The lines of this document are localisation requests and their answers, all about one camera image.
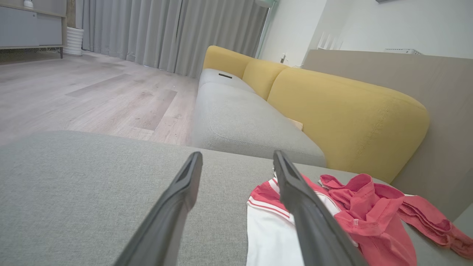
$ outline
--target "gray sofa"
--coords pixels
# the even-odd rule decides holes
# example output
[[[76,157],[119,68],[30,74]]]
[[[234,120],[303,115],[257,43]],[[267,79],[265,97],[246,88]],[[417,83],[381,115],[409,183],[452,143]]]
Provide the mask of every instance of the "gray sofa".
[[[0,147],[0,265],[113,264],[193,151],[202,152],[203,168],[178,265],[245,265],[246,201],[272,178],[272,160],[69,131]],[[314,182],[355,175],[296,167]],[[404,227],[418,265],[472,265]]]
[[[269,159],[283,150],[293,162],[325,167],[307,135],[230,73],[202,71],[193,123],[193,147]]]

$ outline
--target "clothing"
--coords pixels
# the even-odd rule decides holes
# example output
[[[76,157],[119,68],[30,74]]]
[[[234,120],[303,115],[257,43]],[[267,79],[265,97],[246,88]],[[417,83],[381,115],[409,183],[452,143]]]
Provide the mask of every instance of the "clothing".
[[[317,186],[303,176],[371,266],[417,265],[412,241],[401,220],[441,246],[472,258],[473,241],[427,200],[375,184],[366,174],[347,185],[320,176]],[[277,178],[257,186],[247,202],[247,266],[303,265],[294,217],[279,201]]]
[[[353,206],[354,202],[359,199],[358,196],[360,194],[367,190],[369,190],[370,193],[375,192],[375,194],[381,198],[380,200],[394,200],[397,198],[397,204],[399,204],[399,200],[402,198],[403,201],[397,209],[397,215],[401,220],[412,225],[437,244],[451,248],[462,257],[473,259],[473,239],[462,233],[441,211],[426,199],[420,196],[400,197],[402,192],[390,186],[375,184],[372,178],[366,174],[355,176],[346,186],[342,185],[335,177],[329,175],[322,175],[320,181],[323,187],[329,189],[328,193],[334,200],[343,204],[345,208],[350,210],[353,208],[354,212],[350,212],[353,217],[355,217],[357,211],[359,211],[359,209]],[[365,201],[363,202],[362,200],[361,203],[363,206],[369,207],[371,205],[369,200],[367,200],[368,197],[373,197],[373,195],[363,196],[365,199]],[[344,213],[336,215],[335,218],[338,222],[342,222],[344,219],[350,219]]]
[[[325,189],[306,178],[330,214],[341,211]],[[304,266],[294,217],[279,201],[276,177],[257,186],[247,201],[247,266]]]
[[[370,265],[417,265],[414,246],[397,214],[404,201],[401,191],[375,186],[366,174],[355,176],[345,186],[329,175],[320,180],[330,189],[330,197],[344,208],[335,219],[359,243]]]
[[[437,244],[451,248],[464,258],[473,259],[473,239],[461,232],[426,199],[406,197],[398,214],[404,222]]]

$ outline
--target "gray curtain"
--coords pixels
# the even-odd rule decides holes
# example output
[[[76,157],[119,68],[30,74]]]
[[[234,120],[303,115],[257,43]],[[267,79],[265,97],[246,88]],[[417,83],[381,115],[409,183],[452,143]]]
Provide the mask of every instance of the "gray curtain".
[[[209,45],[254,56],[266,12],[254,0],[84,0],[82,48],[198,77]]]

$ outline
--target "sofa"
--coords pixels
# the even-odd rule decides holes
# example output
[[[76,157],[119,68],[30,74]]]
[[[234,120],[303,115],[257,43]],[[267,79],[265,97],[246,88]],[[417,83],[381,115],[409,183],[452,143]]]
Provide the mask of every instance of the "sofa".
[[[279,149],[293,162],[390,183],[428,127],[425,107],[398,91],[210,46],[191,144],[260,158]]]
[[[112,265],[194,151],[203,167],[177,265],[244,266],[246,201],[273,177],[271,159],[72,131],[0,147],[0,265]],[[355,176],[295,166],[314,183]],[[403,225],[418,265],[473,265]]]

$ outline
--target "wooden floor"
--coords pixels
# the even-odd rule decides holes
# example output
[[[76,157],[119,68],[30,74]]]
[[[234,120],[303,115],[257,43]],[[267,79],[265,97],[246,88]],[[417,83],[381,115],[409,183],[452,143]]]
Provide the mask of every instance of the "wooden floor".
[[[90,52],[0,65],[0,145],[52,130],[188,145],[197,86]]]

